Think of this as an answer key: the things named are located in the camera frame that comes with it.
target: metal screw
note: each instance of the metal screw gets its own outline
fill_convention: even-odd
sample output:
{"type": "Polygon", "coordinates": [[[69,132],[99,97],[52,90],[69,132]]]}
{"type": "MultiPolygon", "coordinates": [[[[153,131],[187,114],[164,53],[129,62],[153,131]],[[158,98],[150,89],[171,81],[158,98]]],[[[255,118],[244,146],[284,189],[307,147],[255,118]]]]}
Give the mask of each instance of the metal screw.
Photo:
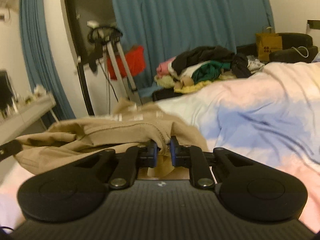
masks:
{"type": "Polygon", "coordinates": [[[198,184],[201,187],[210,187],[214,184],[212,179],[208,179],[208,178],[202,178],[198,180],[198,184]]]}
{"type": "Polygon", "coordinates": [[[122,187],[127,183],[127,181],[123,178],[116,178],[113,179],[110,184],[114,187],[122,187]]]}

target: bag handle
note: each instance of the bag handle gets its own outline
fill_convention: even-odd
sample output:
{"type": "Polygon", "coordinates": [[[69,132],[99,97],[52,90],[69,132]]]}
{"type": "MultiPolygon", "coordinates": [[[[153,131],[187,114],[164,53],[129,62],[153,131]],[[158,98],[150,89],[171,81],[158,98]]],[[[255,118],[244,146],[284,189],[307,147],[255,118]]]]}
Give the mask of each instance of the bag handle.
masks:
{"type": "Polygon", "coordinates": [[[306,47],[301,46],[301,47],[298,47],[298,49],[295,48],[295,47],[292,47],[292,49],[295,49],[295,50],[296,50],[302,57],[304,57],[304,58],[309,57],[309,50],[308,50],[306,47]],[[305,48],[306,51],[307,51],[307,56],[304,56],[300,51],[298,51],[299,48],[305,48]]]}
{"type": "Polygon", "coordinates": [[[271,26],[268,26],[267,28],[265,28],[265,26],[262,27],[262,33],[265,33],[264,31],[266,30],[270,30],[270,33],[276,33],[274,28],[271,26]]]}

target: pile of clothes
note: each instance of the pile of clothes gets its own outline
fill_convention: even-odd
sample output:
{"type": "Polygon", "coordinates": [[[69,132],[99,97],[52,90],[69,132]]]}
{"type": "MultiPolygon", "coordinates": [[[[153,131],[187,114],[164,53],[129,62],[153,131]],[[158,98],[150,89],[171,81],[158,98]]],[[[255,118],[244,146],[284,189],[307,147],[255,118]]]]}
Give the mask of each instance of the pile of clothes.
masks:
{"type": "Polygon", "coordinates": [[[161,63],[155,81],[163,88],[173,87],[175,93],[186,94],[216,80],[248,78],[262,67],[259,64],[221,46],[200,46],[161,63]]]}

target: green cloth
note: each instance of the green cloth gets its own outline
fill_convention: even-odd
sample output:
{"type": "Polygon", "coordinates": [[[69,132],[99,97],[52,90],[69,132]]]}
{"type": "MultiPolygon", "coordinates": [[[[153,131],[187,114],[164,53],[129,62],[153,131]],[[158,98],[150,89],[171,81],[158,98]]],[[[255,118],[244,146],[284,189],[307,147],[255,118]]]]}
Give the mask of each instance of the green cloth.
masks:
{"type": "Polygon", "coordinates": [[[218,61],[210,61],[207,64],[202,65],[193,74],[192,79],[195,85],[201,81],[217,79],[221,74],[221,69],[230,70],[230,63],[221,63],[218,61]]]}

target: paper bag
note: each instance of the paper bag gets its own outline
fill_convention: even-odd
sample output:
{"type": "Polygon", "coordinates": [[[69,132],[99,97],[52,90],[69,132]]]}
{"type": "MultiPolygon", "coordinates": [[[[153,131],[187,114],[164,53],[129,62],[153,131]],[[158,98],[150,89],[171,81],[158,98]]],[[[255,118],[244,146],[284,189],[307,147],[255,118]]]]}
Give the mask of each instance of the paper bag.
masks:
{"type": "Polygon", "coordinates": [[[282,50],[282,37],[277,33],[256,33],[258,59],[269,61],[271,52],[282,50]]]}

